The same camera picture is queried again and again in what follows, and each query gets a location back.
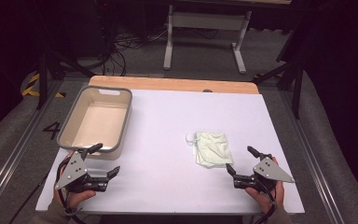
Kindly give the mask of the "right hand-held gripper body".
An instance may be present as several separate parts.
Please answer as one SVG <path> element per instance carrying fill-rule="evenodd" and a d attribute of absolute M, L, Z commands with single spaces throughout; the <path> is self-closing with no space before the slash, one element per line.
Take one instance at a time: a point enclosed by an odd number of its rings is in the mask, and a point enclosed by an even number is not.
<path fill-rule="evenodd" d="M 232 170 L 233 185 L 236 189 L 253 188 L 258 192 L 271 192 L 278 181 L 295 183 L 295 179 L 287 174 L 270 154 L 255 153 L 260 162 L 253 168 L 252 175 L 238 175 Z"/>

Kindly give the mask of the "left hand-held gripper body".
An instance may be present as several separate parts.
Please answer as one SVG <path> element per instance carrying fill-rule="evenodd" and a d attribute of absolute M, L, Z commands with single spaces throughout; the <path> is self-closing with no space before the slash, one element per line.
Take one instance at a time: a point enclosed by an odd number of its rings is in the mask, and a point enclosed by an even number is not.
<path fill-rule="evenodd" d="M 91 177 L 82 154 L 75 151 L 57 180 L 55 189 L 69 192 L 106 191 L 108 181 L 107 177 Z"/>

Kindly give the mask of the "beige plastic bin grey rim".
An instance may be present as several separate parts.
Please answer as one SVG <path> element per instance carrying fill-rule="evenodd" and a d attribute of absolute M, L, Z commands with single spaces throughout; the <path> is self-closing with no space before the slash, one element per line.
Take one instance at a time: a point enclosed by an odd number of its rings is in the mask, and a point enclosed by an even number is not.
<path fill-rule="evenodd" d="M 62 125 L 57 143 L 64 149 L 102 148 L 89 155 L 99 160 L 116 160 L 124 146 L 131 114 L 132 92 L 125 88 L 87 86 L 75 99 Z"/>

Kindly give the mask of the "light green face mask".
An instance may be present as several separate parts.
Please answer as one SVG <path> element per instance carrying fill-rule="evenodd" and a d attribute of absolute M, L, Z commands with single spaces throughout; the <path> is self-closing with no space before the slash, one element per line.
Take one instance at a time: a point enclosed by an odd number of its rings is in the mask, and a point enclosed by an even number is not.
<path fill-rule="evenodd" d="M 223 133 L 196 132 L 186 135 L 186 142 L 192 146 L 196 164 L 206 168 L 233 164 L 231 151 Z"/>

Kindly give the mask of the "person's left hand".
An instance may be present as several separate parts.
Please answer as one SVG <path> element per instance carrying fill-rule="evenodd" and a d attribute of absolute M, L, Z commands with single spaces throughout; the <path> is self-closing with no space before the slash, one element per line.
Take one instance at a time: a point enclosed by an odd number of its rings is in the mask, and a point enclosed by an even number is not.
<path fill-rule="evenodd" d="M 72 157 L 73 154 L 74 154 L 74 151 L 70 151 L 67 154 L 67 156 L 65 157 L 65 159 Z M 53 189 L 54 189 L 53 200 L 62 205 L 62 201 L 61 201 L 59 192 L 55 188 L 53 188 Z M 77 207 L 81 203 L 85 202 L 86 200 L 88 200 L 94 196 L 96 196 L 96 191 L 93 191 L 93 190 L 86 190 L 86 191 L 83 191 L 80 193 L 70 192 L 67 196 L 68 197 L 67 198 L 67 204 L 68 204 L 67 206 L 72 210 L 76 210 Z"/>

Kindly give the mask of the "person's right hand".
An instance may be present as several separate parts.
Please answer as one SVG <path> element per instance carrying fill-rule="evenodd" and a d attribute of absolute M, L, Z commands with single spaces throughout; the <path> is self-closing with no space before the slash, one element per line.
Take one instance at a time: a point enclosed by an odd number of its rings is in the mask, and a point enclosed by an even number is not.
<path fill-rule="evenodd" d="M 282 181 L 278 181 L 275 189 L 271 192 L 271 195 L 275 197 L 275 203 L 272 203 L 268 196 L 259 193 L 256 189 L 246 188 L 245 191 L 258 203 L 261 212 L 265 215 L 272 206 L 275 206 L 276 210 L 283 208 L 284 187 Z"/>

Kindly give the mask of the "white table cover sheet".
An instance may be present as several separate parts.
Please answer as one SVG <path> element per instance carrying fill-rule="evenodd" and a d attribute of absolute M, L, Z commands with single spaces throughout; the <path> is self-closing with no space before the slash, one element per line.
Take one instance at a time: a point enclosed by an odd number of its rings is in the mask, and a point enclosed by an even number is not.
<path fill-rule="evenodd" d="M 276 157 L 289 168 L 264 98 L 260 94 L 190 91 L 134 91 L 120 157 L 89 159 L 93 173 L 120 169 L 104 192 L 85 201 L 89 214 L 243 215 L 257 203 L 224 168 L 196 163 L 189 144 L 194 133 L 223 133 L 241 175 L 258 160 L 247 148 Z"/>

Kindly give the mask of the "black tripod stand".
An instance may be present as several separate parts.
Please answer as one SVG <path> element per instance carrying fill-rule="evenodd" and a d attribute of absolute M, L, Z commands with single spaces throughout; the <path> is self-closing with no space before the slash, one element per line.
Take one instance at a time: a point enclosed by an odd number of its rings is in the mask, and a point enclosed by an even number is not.
<path fill-rule="evenodd" d="M 39 60 L 39 101 L 37 109 L 41 109 L 48 100 L 48 74 L 51 74 L 54 80 L 63 80 L 65 77 L 62 63 L 68 64 L 86 77 L 94 76 L 94 73 L 90 70 L 69 60 L 58 51 L 45 50 Z"/>
<path fill-rule="evenodd" d="M 303 34 L 303 22 L 299 21 L 278 56 L 278 60 L 284 61 L 284 64 L 265 74 L 255 75 L 252 80 L 254 84 L 261 84 L 272 77 L 281 76 L 276 87 L 279 91 L 288 91 L 290 88 L 293 88 L 291 107 L 296 119 L 299 118 L 299 101 L 305 59 L 305 50 L 302 40 Z"/>

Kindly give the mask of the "dark equipment tower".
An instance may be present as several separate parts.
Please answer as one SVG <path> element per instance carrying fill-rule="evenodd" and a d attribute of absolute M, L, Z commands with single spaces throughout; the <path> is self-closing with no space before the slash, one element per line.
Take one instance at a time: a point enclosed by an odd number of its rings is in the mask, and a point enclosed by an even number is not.
<path fill-rule="evenodd" d="M 76 0 L 76 50 L 81 56 L 111 51 L 112 8 L 109 0 Z"/>

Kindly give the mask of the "metal floor rail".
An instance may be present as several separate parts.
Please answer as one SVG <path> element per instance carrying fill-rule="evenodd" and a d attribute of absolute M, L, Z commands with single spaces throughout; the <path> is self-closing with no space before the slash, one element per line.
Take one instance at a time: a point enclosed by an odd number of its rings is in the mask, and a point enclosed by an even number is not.
<path fill-rule="evenodd" d="M 324 209 L 330 219 L 331 224 L 345 224 L 344 219 L 337 207 L 337 203 L 332 195 L 332 191 L 324 177 L 320 164 L 317 162 L 317 159 L 312 151 L 310 141 L 306 136 L 301 120 L 298 119 L 292 111 L 290 95 L 286 91 L 281 91 L 280 96 L 286 111 L 289 113 L 290 120 L 296 129 L 296 134 L 300 140 L 301 149 L 305 155 L 305 161 L 309 167 L 313 182 L 320 195 Z"/>
<path fill-rule="evenodd" d="M 27 98 L 0 122 L 0 197 L 61 85 L 61 81 L 50 83 L 47 100 L 40 109 L 36 108 L 36 98 Z"/>

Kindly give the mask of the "white metal desk frame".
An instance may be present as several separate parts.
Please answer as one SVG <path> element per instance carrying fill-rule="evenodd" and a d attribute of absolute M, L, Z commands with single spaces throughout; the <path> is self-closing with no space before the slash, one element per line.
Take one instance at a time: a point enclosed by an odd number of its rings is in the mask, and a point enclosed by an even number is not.
<path fill-rule="evenodd" d="M 169 6 L 167 23 L 167 44 L 163 68 L 170 70 L 172 65 L 173 51 L 173 29 L 174 28 L 196 28 L 196 29 L 217 29 L 226 31 L 238 31 L 239 36 L 236 42 L 231 44 L 232 52 L 241 74 L 247 72 L 243 58 L 241 56 L 241 45 L 246 34 L 248 24 L 252 16 L 251 11 L 246 11 L 244 15 L 219 15 L 207 13 L 179 12 Z"/>

